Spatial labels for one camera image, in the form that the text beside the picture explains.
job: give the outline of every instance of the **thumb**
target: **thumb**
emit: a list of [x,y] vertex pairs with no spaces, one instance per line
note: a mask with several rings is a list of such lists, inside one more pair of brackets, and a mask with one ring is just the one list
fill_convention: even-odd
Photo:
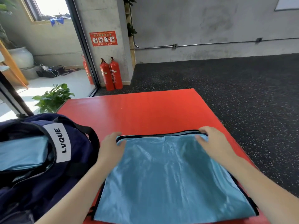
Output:
[[119,147],[124,150],[125,149],[125,146],[126,146],[126,143],[127,141],[126,140],[123,140],[120,144],[119,144]]
[[195,139],[198,141],[198,143],[202,146],[202,147],[204,147],[205,145],[206,145],[206,141],[200,136],[200,135],[196,135],[195,136]]

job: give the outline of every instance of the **concrete wall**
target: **concrete wall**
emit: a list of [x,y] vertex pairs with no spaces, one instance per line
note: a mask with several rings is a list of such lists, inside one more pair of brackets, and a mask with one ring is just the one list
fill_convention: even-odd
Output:
[[[275,12],[278,0],[136,0],[139,47],[299,37],[299,10]],[[299,39],[136,50],[137,63],[299,52]]]
[[[100,60],[109,63],[111,56],[119,63],[122,81],[129,82],[133,68],[123,0],[76,0],[76,4],[101,85]],[[101,31],[115,31],[118,45],[93,47],[89,33]]]
[[20,0],[12,15],[0,14],[0,22],[10,40],[26,46],[38,64],[82,65],[82,49],[71,20],[64,25],[32,24]]

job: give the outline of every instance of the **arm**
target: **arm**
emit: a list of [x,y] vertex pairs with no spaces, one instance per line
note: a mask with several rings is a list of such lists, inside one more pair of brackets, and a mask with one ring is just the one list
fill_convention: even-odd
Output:
[[271,181],[245,159],[238,157],[220,131],[212,127],[202,127],[199,130],[209,136],[209,141],[206,142],[197,135],[200,145],[242,184],[272,224],[299,223],[297,197]]
[[115,142],[120,133],[108,135],[101,143],[96,164],[37,224],[82,224],[99,188],[121,160],[126,141]]

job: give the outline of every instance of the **window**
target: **window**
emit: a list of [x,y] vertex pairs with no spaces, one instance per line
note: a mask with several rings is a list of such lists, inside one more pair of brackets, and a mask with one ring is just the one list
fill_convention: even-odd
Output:
[[65,0],[24,0],[34,21],[47,21],[62,16],[71,18]]
[[275,11],[299,9],[299,0],[279,0]]

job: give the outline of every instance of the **fire extinguisher instruction sign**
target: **fire extinguisher instruction sign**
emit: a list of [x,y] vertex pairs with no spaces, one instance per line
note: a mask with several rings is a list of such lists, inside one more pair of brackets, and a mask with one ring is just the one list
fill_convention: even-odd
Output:
[[112,46],[117,45],[115,31],[90,32],[93,46]]

